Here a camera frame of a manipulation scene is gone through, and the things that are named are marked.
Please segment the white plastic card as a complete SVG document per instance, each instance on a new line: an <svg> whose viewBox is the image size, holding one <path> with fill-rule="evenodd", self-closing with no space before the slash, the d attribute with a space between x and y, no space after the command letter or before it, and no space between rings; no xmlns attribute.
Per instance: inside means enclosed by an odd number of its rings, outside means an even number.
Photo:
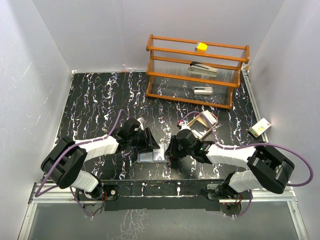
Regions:
<svg viewBox="0 0 320 240"><path fill-rule="evenodd" d="M141 162L152 162L153 161L153 153L152 152L145 152L139 155L139 160Z"/></svg>

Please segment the white VIP card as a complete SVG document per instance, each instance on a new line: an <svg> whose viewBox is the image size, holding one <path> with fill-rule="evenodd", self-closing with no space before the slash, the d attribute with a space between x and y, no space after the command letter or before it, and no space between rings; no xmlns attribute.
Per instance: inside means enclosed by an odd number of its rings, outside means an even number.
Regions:
<svg viewBox="0 0 320 240"><path fill-rule="evenodd" d="M165 162L166 161L165 151L162 148L154 149L152 151L152 153L153 153L153 161L154 162Z"/></svg>

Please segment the grey card holder wallet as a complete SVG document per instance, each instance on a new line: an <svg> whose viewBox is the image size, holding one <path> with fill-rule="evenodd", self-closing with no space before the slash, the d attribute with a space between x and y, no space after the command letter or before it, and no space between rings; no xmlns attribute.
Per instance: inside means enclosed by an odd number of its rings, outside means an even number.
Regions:
<svg viewBox="0 0 320 240"><path fill-rule="evenodd" d="M149 152L139 153L137 155L138 163L169 163L170 159L165 155L165 151L168 149L168 144L161 143L159 149L153 149Z"/></svg>

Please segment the oval wooden tray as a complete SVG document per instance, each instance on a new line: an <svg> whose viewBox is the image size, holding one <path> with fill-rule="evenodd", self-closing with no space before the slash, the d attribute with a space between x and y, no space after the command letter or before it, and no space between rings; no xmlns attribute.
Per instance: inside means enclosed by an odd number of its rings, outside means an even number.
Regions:
<svg viewBox="0 0 320 240"><path fill-rule="evenodd" d="M196 116L193 120L191 120L188 124L192 133L199 139L204 140L205 137L212 132L215 126L209 122L209 120L203 115Z"/></svg>

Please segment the stack of cards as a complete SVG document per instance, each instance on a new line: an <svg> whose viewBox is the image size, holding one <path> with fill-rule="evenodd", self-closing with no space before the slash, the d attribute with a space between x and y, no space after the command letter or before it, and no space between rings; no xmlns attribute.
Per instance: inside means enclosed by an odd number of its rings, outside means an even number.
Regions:
<svg viewBox="0 0 320 240"><path fill-rule="evenodd" d="M209 122L212 124L213 127L217 124L218 122L217 117L213 113L211 113L208 110L205 110L202 113L206 117L206 119L209 120Z"/></svg>

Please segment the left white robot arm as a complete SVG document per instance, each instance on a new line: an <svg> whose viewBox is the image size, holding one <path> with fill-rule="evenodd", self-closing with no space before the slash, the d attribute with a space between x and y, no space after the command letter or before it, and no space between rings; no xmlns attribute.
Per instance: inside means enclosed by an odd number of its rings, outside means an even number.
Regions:
<svg viewBox="0 0 320 240"><path fill-rule="evenodd" d="M77 188L86 192L93 200L103 195L103 184L98 177L84 171L83 164L91 159L114 155L127 147L140 153L148 153L161 147L143 119L128 118L121 127L113 126L111 131L97 138L72 140L62 138L41 163L40 169L60 189Z"/></svg>

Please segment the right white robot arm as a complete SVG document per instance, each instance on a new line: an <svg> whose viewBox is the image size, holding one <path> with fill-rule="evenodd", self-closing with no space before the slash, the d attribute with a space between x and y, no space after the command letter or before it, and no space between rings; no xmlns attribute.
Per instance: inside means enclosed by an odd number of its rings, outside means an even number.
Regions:
<svg viewBox="0 0 320 240"><path fill-rule="evenodd" d="M295 169L294 163L273 146L219 145L197 138L187 128L171 137L164 154L172 161L190 156L202 164L244 168L242 172L229 173L215 188L205 190L208 194L230 199L244 191L260 188L282 194Z"/></svg>

